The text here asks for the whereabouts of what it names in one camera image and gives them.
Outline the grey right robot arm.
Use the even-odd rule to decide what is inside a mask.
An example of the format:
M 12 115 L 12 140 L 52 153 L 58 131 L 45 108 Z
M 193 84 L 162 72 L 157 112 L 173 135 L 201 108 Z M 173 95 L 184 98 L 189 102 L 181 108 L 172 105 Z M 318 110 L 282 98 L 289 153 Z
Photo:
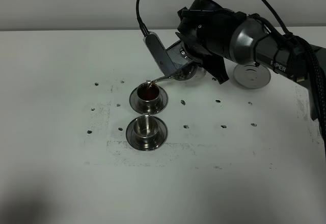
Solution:
M 280 34 L 258 14 L 221 7 L 212 0 L 195 0 L 178 11 L 177 36 L 183 53 L 219 83 L 229 77 L 225 60 L 246 66 L 265 66 L 306 88 L 311 118 L 325 136 L 325 49 L 292 33 Z

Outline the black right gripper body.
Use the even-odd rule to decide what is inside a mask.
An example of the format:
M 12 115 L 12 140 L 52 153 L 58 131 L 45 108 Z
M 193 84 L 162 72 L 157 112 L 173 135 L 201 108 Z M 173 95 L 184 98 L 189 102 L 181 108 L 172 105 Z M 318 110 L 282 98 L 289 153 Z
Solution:
M 212 0 L 194 0 L 190 8 L 178 11 L 180 24 L 176 35 L 183 43 L 186 55 L 194 63 L 202 64 L 213 56 L 241 64 L 234 42 L 238 27 L 247 20 L 247 14 L 223 8 Z

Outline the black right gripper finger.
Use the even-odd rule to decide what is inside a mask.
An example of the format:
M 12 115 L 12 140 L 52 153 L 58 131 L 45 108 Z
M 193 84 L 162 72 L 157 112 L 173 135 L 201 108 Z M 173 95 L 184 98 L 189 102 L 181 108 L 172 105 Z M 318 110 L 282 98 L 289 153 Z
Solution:
M 202 57 L 202 67 L 211 74 L 219 84 L 229 80 L 224 58 L 219 55 L 205 55 Z

